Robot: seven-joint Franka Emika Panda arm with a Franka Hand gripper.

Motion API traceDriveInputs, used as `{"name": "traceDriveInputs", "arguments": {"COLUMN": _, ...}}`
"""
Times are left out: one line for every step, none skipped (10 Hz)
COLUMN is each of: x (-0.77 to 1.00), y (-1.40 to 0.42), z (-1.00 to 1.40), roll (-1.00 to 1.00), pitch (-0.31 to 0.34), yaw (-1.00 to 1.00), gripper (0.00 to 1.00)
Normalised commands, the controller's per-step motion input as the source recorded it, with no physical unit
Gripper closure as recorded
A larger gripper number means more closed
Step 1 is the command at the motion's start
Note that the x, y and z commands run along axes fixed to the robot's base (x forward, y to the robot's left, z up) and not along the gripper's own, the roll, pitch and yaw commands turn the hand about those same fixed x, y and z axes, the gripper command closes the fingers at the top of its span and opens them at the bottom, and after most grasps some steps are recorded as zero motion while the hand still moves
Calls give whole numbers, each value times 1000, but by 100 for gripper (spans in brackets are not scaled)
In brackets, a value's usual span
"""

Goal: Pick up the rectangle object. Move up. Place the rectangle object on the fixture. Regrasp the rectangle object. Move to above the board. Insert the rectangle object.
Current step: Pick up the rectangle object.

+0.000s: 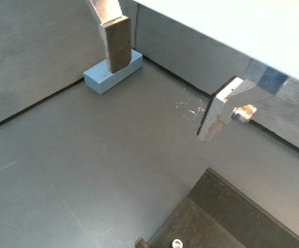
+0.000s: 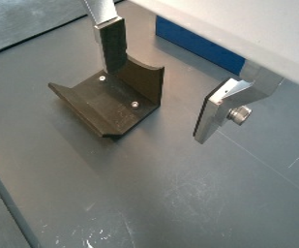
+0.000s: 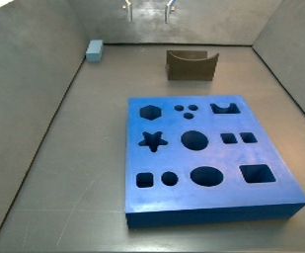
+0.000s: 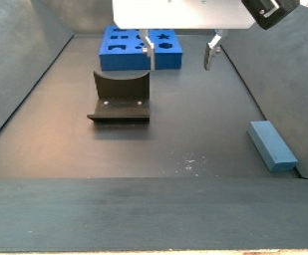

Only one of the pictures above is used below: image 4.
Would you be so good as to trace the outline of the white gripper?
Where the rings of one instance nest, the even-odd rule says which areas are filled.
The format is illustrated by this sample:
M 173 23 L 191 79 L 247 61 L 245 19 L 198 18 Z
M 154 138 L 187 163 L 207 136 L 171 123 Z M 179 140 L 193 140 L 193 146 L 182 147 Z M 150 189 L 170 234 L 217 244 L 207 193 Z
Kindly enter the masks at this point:
M 221 29 L 246 29 L 254 20 L 241 0 L 112 0 L 114 22 L 122 29 L 139 29 L 143 52 L 154 69 L 154 42 L 148 29 L 215 29 L 205 44 L 203 68 L 223 37 Z

